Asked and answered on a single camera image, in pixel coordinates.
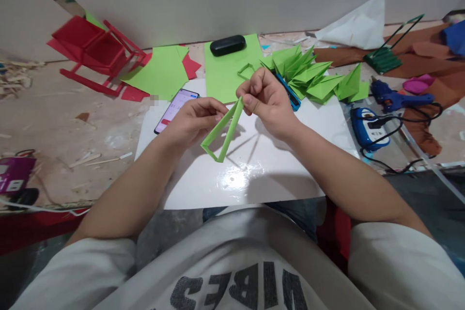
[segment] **white paper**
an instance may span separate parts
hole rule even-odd
[[[185,89],[205,96],[205,79]],[[136,159],[155,138],[154,128],[168,103],[158,102],[145,115]],[[321,106],[302,101],[296,116],[328,141],[359,158],[338,99]],[[224,136],[210,149],[217,154]],[[167,184],[163,209],[193,209],[307,199],[324,193],[289,147],[272,137],[257,116],[242,113],[223,163],[215,162],[200,145],[185,152]]]
[[[383,43],[385,0],[370,0],[341,19],[317,31],[318,40],[354,46],[379,48]]]

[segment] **glue gun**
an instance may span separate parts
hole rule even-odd
[[[407,96],[395,92],[388,84],[372,77],[371,91],[376,102],[383,106],[384,113],[390,113],[407,106],[420,106],[431,104],[434,96],[430,93],[419,96]]]

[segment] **blue power strip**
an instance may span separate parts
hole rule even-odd
[[[387,134],[384,126],[381,128],[371,129],[369,124],[379,120],[376,114],[368,108],[356,108],[351,110],[352,128],[359,145],[368,152],[374,153],[376,150],[383,148],[391,142],[389,137],[382,141],[372,144]]]

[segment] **jeans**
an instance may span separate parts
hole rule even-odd
[[[265,203],[268,207],[285,214],[292,219],[313,241],[317,242],[317,207],[325,202],[325,197],[292,201],[278,201]],[[225,207],[204,208],[202,213],[203,222],[215,217]]]

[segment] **blue fabric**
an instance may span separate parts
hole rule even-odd
[[[459,56],[465,56],[465,20],[442,31],[446,36],[446,45]]]
[[[326,201],[325,197],[292,201],[268,202],[265,205],[279,211],[294,221],[315,242],[317,227],[317,207],[320,201]],[[202,213],[203,222],[215,217],[225,207],[204,208]]]

